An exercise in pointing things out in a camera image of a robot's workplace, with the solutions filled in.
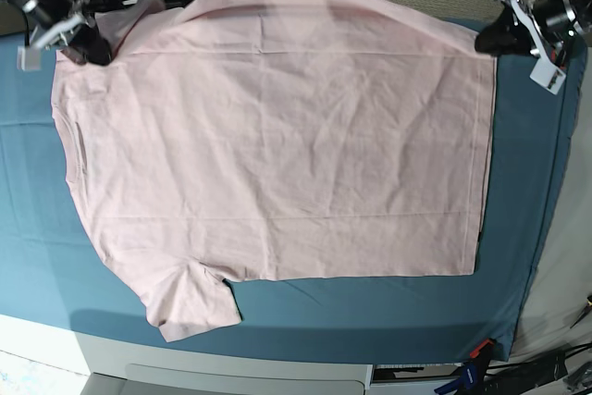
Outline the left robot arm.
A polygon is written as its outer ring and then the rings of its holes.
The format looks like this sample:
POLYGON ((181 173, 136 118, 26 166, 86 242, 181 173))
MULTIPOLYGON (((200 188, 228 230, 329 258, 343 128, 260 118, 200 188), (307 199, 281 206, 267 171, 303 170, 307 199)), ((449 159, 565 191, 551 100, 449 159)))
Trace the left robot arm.
POLYGON ((546 54, 563 67, 577 37, 591 32, 591 0, 497 0, 499 17, 479 32, 475 50, 490 56, 546 54))

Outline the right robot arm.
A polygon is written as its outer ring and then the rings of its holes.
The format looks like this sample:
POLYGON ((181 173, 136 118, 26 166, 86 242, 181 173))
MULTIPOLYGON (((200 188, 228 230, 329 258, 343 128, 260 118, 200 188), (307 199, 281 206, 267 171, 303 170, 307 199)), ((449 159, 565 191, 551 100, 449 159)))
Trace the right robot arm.
POLYGON ((3 0, 19 10, 25 23, 24 44, 18 48, 18 68, 41 67, 42 52, 55 48, 78 65, 107 66, 113 55, 99 31, 91 0, 3 0))

